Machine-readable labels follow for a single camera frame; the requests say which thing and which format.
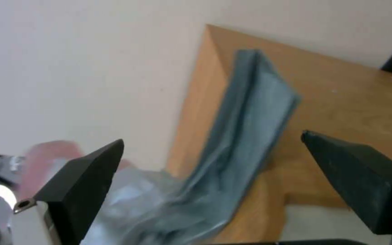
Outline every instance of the folded cloth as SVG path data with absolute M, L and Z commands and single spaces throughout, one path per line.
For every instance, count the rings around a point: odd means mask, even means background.
M 261 51 L 238 51 L 230 85 L 190 177 L 178 190 L 162 192 L 164 200 L 136 216 L 100 211 L 102 218 L 95 220 L 93 229 L 114 229 L 107 231 L 113 236 L 107 241 L 125 245 L 185 245 L 214 236 L 232 219 L 298 101 Z M 151 181 L 153 186 L 159 182 Z M 110 192 L 107 199 L 118 203 L 120 198 L 125 205 L 129 194 Z M 107 199 L 101 210 L 112 205 Z

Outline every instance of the wooden table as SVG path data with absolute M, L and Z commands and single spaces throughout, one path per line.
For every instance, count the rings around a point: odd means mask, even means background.
M 301 143 L 302 130 L 369 144 L 392 159 L 392 74 L 208 25 L 169 154 L 174 176 L 186 177 L 198 162 L 241 48 L 261 49 L 302 101 L 215 241 L 275 241 L 288 203 L 346 207 Z

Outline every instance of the white wall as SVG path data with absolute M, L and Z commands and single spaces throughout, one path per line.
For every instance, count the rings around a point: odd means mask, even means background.
M 204 23 L 379 67 L 392 0 L 0 0 L 0 153 L 115 138 L 164 166 Z

